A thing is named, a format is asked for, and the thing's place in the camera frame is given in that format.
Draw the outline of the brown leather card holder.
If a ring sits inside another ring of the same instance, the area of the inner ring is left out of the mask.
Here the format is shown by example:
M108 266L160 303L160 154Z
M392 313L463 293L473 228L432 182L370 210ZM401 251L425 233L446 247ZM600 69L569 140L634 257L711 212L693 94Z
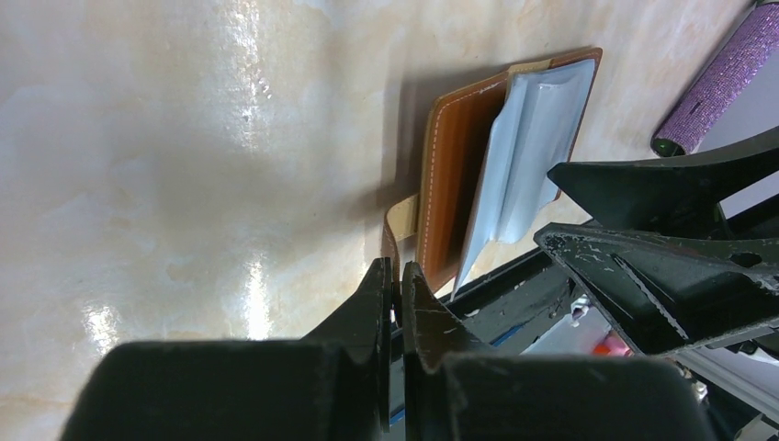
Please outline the brown leather card holder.
M590 47L507 65L433 102L420 188L384 215L394 273L412 238L430 288L460 288L487 243L525 236L559 197L547 172L571 158L602 57Z

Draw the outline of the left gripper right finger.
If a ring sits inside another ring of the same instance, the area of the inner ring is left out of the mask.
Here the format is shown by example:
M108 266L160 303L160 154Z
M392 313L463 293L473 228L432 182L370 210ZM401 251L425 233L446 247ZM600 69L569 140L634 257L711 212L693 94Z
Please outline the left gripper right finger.
M430 290L402 277L405 435L410 440L711 440L692 388L651 357L507 356Z

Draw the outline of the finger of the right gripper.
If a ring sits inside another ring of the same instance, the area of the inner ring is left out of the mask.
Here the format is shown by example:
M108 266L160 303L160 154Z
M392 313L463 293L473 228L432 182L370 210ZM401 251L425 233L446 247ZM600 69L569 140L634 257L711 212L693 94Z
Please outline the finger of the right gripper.
M733 233L723 199L778 170L778 130L690 155L561 163L548 178L602 227L690 239Z
M778 241L706 241L550 223L534 240L637 353L734 345L778 328Z

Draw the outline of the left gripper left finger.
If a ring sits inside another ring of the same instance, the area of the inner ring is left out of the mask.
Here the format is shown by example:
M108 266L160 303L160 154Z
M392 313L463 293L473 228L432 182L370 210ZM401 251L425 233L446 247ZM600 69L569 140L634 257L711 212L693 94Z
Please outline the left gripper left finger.
M392 265L296 340L140 341L93 371L65 440L377 440L389 428Z

